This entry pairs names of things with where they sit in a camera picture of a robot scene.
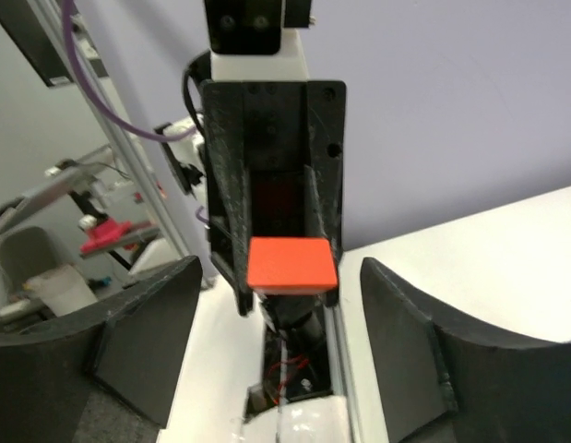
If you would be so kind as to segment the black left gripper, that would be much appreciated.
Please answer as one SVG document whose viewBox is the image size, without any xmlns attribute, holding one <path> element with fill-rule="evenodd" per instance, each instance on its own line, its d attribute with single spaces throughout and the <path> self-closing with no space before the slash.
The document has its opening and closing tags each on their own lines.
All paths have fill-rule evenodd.
<svg viewBox="0 0 571 443">
<path fill-rule="evenodd" d="M 341 80 L 217 82 L 202 87 L 210 258 L 246 317 L 253 236 L 322 237 L 342 257 Z"/>
</svg>

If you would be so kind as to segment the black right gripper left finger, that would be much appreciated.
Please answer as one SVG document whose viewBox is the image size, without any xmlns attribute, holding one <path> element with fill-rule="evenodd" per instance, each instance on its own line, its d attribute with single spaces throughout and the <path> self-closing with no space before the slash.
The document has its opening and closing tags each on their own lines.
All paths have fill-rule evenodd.
<svg viewBox="0 0 571 443">
<path fill-rule="evenodd" d="M 76 312 L 0 333 L 0 442 L 155 441 L 201 278 L 187 257 Z"/>
</svg>

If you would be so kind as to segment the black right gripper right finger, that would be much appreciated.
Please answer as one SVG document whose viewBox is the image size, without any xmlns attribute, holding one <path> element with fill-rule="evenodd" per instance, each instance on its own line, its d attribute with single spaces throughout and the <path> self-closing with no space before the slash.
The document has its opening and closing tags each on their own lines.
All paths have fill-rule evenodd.
<svg viewBox="0 0 571 443">
<path fill-rule="evenodd" d="M 503 329 L 361 266 L 363 311 L 392 442 L 571 442 L 571 342 Z"/>
</svg>

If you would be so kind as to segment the red wedge block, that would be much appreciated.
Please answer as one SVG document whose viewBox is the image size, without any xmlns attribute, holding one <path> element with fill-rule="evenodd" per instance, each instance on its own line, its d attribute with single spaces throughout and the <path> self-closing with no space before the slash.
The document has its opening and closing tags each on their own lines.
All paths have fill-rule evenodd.
<svg viewBox="0 0 571 443">
<path fill-rule="evenodd" d="M 319 237 L 253 237 L 246 283 L 263 295 L 309 296 L 338 287 L 329 241 Z"/>
</svg>

